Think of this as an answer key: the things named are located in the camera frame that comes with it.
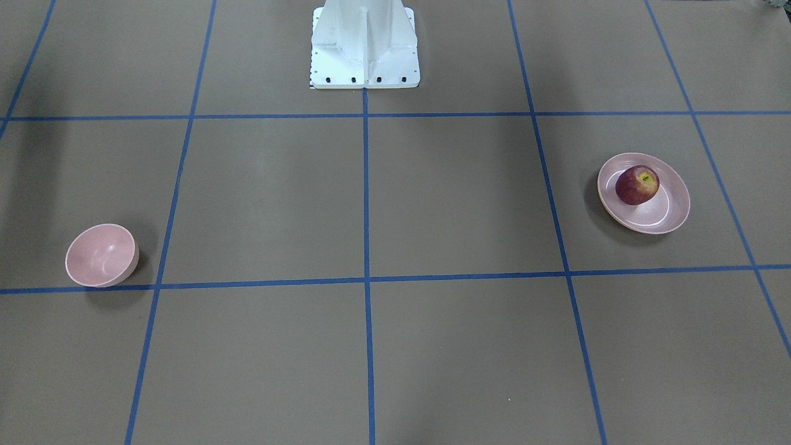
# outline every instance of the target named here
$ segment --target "table surface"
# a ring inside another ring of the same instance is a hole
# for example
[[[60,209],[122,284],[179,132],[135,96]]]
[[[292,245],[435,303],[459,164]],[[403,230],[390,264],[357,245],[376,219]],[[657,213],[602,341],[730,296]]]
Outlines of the table surface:
[[[0,2],[0,443],[788,443],[782,9],[410,0],[420,86],[319,91],[317,6]]]

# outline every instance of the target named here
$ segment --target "red apple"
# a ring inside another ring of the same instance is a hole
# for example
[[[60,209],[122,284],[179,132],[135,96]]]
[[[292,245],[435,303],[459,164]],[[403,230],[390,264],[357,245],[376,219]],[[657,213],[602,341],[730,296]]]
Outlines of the red apple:
[[[650,200],[659,191],[659,176],[646,165],[635,165],[621,173],[615,194],[624,203],[636,206]]]

